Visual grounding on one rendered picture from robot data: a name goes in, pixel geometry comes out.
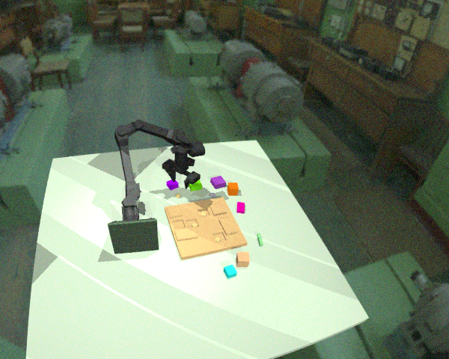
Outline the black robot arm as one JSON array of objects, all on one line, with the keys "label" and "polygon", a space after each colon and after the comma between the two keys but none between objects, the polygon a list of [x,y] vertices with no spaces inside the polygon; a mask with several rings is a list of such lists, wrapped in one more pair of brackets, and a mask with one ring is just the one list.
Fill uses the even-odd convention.
[{"label": "black robot arm", "polygon": [[[205,147],[201,141],[193,142],[188,139],[182,130],[165,129],[158,127],[151,123],[146,123],[143,120],[136,120],[133,123],[128,123],[125,126],[118,126],[116,128],[114,138],[117,142],[122,159],[122,167],[126,180],[126,197],[122,200],[122,221],[134,221],[139,219],[139,212],[136,201],[140,198],[140,184],[136,183],[133,172],[132,163],[129,156],[129,136],[137,131],[149,133],[159,138],[165,139],[167,142],[174,145],[170,148],[172,154],[175,154],[175,159],[178,162],[184,162],[187,159],[187,168],[194,166],[195,160],[188,157],[203,156],[205,154]],[[178,147],[175,147],[178,146]]]}]

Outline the teal cube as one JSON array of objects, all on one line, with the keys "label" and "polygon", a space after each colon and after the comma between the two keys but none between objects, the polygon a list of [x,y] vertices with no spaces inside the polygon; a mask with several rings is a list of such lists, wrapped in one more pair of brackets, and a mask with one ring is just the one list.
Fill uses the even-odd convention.
[{"label": "teal cube", "polygon": [[236,277],[236,273],[237,272],[236,272],[236,270],[235,270],[233,265],[224,267],[223,271],[226,274],[227,278]]}]

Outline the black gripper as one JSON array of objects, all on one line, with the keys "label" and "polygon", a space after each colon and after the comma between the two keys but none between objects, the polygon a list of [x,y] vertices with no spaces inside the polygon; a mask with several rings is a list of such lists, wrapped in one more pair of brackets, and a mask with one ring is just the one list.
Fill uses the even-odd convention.
[{"label": "black gripper", "polygon": [[194,171],[191,173],[187,171],[189,169],[187,168],[188,161],[189,159],[184,162],[178,162],[176,159],[167,159],[162,163],[162,168],[165,169],[173,182],[176,181],[176,172],[186,176],[186,179],[183,181],[185,189],[188,188],[189,184],[194,185],[201,178],[200,174]]}]

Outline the magenta rectangular block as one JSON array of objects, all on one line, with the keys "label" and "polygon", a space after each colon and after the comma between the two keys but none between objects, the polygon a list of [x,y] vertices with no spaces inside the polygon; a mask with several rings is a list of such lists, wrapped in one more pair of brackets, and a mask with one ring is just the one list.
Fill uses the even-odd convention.
[{"label": "magenta rectangular block", "polygon": [[236,213],[244,214],[245,212],[245,203],[237,202],[237,211]]}]

